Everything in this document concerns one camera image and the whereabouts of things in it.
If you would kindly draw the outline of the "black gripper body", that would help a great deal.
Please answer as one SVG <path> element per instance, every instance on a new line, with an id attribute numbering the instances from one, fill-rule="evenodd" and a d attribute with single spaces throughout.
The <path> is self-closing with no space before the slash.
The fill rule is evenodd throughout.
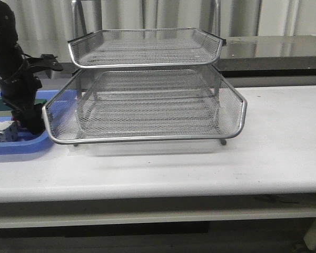
<path id="1" fill-rule="evenodd" d="M 0 54 L 0 90 L 4 102 L 16 114 L 40 116 L 42 104 L 35 105 L 36 92 L 42 87 L 35 73 L 63 71 L 53 54 L 31 57 L 26 54 Z"/>

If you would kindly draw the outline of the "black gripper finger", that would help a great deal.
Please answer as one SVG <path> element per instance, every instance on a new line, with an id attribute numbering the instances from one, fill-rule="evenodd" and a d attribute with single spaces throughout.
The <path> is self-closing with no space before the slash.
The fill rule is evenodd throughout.
<path id="1" fill-rule="evenodd" d="M 41 134 L 45 130 L 42 118 L 43 105 L 44 103 L 38 103 L 32 109 L 26 110 L 26 128 L 34 135 Z"/>
<path id="2" fill-rule="evenodd" d="M 12 110 L 12 119 L 18 121 L 21 128 L 28 128 L 28 109 L 13 109 Z"/>

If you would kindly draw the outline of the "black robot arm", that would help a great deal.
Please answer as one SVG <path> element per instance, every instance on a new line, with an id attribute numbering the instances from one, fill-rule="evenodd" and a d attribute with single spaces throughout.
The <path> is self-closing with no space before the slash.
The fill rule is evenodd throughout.
<path id="1" fill-rule="evenodd" d="M 42 88 L 35 75 L 41 71 L 60 72 L 63 67 L 52 54 L 31 57 L 18 44 L 14 12 L 0 1 L 0 90 L 3 102 L 12 109 L 13 119 L 31 134 L 45 130 L 43 103 L 36 103 L 37 90 Z"/>

